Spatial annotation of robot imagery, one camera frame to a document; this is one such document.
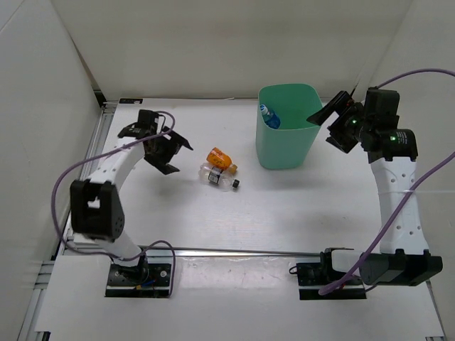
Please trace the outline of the clear bottle blue label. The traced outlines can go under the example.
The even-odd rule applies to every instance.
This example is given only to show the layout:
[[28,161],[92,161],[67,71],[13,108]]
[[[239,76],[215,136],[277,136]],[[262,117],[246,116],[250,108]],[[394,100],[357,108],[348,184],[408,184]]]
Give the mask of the clear bottle blue label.
[[281,120],[273,110],[269,110],[264,104],[259,106],[264,123],[271,129],[278,129],[281,125]]

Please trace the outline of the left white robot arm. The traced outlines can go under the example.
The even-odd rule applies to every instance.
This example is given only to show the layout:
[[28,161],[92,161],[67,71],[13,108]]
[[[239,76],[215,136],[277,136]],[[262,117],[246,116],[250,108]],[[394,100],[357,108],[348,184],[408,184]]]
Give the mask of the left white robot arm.
[[133,284],[148,279],[149,267],[141,262],[141,248],[124,231],[125,216],[119,191],[135,165],[144,159],[164,175],[178,172],[170,164],[182,147],[192,149],[182,135],[158,124],[139,122],[124,127],[115,148],[86,180],[70,186],[71,226],[76,234],[93,240],[115,264],[125,267],[124,275]]

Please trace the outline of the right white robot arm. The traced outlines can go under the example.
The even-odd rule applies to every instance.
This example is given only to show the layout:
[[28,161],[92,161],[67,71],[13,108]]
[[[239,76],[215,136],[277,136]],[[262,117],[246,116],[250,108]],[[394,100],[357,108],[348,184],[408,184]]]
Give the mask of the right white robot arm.
[[368,155],[380,203],[382,227],[365,251],[334,248],[321,253],[319,275],[327,283],[321,295],[340,288],[353,277],[368,286],[418,286],[441,272],[442,258],[430,253],[413,192],[417,140],[398,126],[400,95],[393,90],[368,89],[364,102],[340,91],[307,120],[322,125],[333,113],[328,143],[349,153],[360,145]]

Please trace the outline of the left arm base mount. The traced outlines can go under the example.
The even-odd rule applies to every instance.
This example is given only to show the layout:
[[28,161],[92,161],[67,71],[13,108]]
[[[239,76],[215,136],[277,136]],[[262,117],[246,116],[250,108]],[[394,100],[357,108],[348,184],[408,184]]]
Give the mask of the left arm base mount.
[[152,249],[133,267],[110,264],[105,287],[107,298],[170,298],[173,293],[176,253]]

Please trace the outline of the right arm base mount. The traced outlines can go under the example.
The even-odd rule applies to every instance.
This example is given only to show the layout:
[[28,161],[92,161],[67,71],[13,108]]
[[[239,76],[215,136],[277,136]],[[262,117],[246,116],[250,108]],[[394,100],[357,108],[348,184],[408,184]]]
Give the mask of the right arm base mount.
[[299,300],[301,301],[345,301],[364,300],[366,288],[361,278],[356,275],[342,286],[324,296],[319,294],[319,289],[344,276],[343,272],[332,268],[333,248],[322,251],[317,260],[298,261],[289,269],[290,275],[296,275],[299,285]]

